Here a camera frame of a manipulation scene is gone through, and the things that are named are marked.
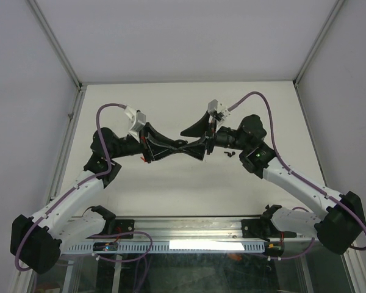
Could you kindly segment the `black earbud charging case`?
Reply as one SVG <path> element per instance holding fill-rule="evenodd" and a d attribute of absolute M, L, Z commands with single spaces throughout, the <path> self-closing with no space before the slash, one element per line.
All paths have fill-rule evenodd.
<path fill-rule="evenodd" d="M 184 146 L 184 145 L 186 145 L 186 144 L 188 144 L 188 141 L 186 141 L 186 140 L 181 140 L 181 139 L 179 139 L 179 140 L 175 140 L 175 141 L 174 141 L 174 143 L 173 143 L 173 145 L 174 145 L 174 147 L 175 147 L 175 148 L 183 147 L 183 146 Z"/>

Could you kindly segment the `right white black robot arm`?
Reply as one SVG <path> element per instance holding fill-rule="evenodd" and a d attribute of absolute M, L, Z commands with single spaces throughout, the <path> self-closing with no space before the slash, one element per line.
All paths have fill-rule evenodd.
<path fill-rule="evenodd" d="M 282 162 L 264 138 L 266 130 L 258 115 L 245 117 L 237 129 L 218 127 L 220 118 L 206 113 L 191 127 L 181 131 L 184 137 L 198 137 L 214 147 L 239 150 L 240 162 L 251 174 L 284 189 L 309 208 L 309 212 L 293 211 L 273 205 L 262 214 L 260 228 L 267 236 L 290 231 L 318 239 L 329 251 L 342 255 L 363 232 L 366 221 L 362 201 L 349 191 L 341 194 L 328 187 L 317 186 L 291 166 Z"/>

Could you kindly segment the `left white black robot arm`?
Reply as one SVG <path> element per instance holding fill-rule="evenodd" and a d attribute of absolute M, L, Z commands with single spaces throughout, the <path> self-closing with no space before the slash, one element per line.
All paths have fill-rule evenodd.
<path fill-rule="evenodd" d="M 15 267 L 21 272 L 43 274 L 74 244 L 97 234 L 111 236 L 116 215 L 102 206 L 92 207 L 77 220 L 70 218 L 115 179 L 121 165 L 114 160 L 142 154 L 146 162 L 158 161 L 187 144 L 161 135 L 149 123 L 123 138 L 109 128 L 98 127 L 90 147 L 91 157 L 72 186 L 31 216 L 19 215 L 13 221 L 10 252 Z"/>

